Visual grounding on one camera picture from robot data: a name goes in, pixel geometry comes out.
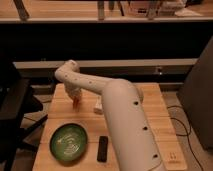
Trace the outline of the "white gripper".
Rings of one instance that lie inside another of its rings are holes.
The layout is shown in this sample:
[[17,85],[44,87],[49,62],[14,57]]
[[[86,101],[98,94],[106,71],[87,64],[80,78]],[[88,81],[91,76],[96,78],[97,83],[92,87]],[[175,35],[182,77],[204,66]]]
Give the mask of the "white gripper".
[[66,84],[65,91],[72,100],[81,98],[81,89],[77,86]]

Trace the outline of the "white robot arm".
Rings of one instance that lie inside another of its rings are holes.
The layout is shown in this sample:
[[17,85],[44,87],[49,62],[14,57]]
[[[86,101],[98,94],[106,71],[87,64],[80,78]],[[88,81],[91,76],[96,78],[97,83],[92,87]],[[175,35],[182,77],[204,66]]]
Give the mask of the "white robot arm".
[[69,60],[55,71],[71,99],[81,89],[101,96],[102,111],[120,171],[167,171],[142,108],[142,93],[128,80],[87,75]]

